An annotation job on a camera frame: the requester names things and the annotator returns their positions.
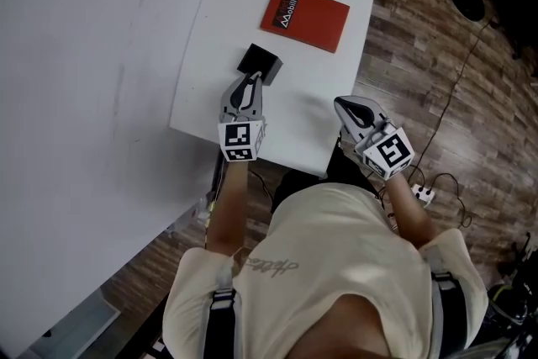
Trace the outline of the large white table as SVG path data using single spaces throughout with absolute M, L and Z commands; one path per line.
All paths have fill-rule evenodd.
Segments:
M 168 127 L 200 0 L 0 0 L 0 351 L 16 357 L 190 208 Z

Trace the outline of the person's cream shirt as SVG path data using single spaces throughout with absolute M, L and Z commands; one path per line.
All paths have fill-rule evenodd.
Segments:
M 284 359 L 342 295 L 379 313 L 390 352 L 426 359 L 433 325 L 424 251 L 390 228 L 367 191 L 324 183 L 286 198 L 238 273 L 229 256 L 192 248 L 180 260 L 162 325 L 175 359 L 201 359 L 205 309 L 226 281 L 240 296 L 245 359 Z

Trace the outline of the person's left forearm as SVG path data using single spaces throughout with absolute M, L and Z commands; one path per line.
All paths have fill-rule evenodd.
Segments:
M 214 211 L 209 218 L 206 249 L 233 256 L 245 241 L 248 163 L 231 162 L 226 168 Z

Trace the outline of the white shelf unit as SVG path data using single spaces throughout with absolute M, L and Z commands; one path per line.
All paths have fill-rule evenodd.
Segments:
M 16 359 L 78 359 L 119 316 L 97 289 Z

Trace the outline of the small black box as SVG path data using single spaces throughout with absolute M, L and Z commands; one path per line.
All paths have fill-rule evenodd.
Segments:
M 271 86 L 277 73 L 282 68 L 282 60 L 259 45 L 251 44 L 237 66 L 237 70 L 246 75 L 261 73 L 264 86 Z

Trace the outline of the white power strip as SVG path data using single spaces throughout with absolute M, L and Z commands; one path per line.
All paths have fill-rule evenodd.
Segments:
M 411 190 L 414 196 L 422 203 L 424 207 L 427 207 L 435 197 L 435 192 L 432 188 L 420 186 L 418 183 L 415 183 L 411 187 Z

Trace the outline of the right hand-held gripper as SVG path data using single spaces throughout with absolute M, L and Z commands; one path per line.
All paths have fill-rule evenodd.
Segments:
M 397 128 L 382 107 L 370 98 L 356 95 L 337 97 L 335 111 L 348 134 L 359 142 L 355 153 L 383 181 L 394 177 L 414 159 L 414 150 L 404 130 Z M 362 140 L 362 125 L 376 125 Z

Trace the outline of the black green bag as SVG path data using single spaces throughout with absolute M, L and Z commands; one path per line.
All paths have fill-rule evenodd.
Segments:
M 508 340 L 494 359 L 538 359 L 538 248 L 514 242 L 513 257 L 497 265 L 502 282 L 489 289 L 499 336 Z

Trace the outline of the red book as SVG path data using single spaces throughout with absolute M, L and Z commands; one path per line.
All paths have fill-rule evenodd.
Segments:
M 270 0 L 260 28 L 335 53 L 349 11 L 335 0 Z

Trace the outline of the small white table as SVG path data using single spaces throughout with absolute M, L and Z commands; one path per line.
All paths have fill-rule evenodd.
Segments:
M 353 91 L 373 0 L 336 0 L 350 7 L 335 53 L 260 28 L 270 0 L 201 0 L 179 73 L 170 125 L 217 142 L 220 100 L 239 76 L 251 44 L 278 56 L 282 68 L 263 90 L 266 136 L 261 159 L 322 175 L 341 123 L 335 98 Z

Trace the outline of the person's right forearm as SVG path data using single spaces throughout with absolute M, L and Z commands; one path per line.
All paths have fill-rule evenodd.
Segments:
M 385 182 L 385 188 L 399 235 L 416 249 L 432 241 L 436 237 L 434 222 L 413 194 L 404 175 L 398 173 L 391 177 Z

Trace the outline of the person's black trousers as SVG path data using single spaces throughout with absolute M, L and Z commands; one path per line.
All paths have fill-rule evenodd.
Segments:
M 297 170 L 291 170 L 283 176 L 274 194 L 271 214 L 291 195 L 306 188 L 329 182 L 362 188 L 372 193 L 375 198 L 379 198 L 378 191 L 361 172 L 361 168 L 344 153 L 339 144 L 336 144 L 327 167 L 325 178 L 320 179 L 314 175 Z

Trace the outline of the black metal frame chair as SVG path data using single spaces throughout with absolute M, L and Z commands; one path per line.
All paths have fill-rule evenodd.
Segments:
M 166 301 L 167 297 L 164 297 L 140 327 L 142 330 L 142 351 L 139 359 L 173 359 L 162 338 L 162 320 Z

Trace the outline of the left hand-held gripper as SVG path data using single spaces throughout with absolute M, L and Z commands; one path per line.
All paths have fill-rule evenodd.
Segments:
M 220 103 L 219 144 L 228 162 L 254 161 L 266 136 L 262 113 L 261 78 L 237 78 L 224 91 Z

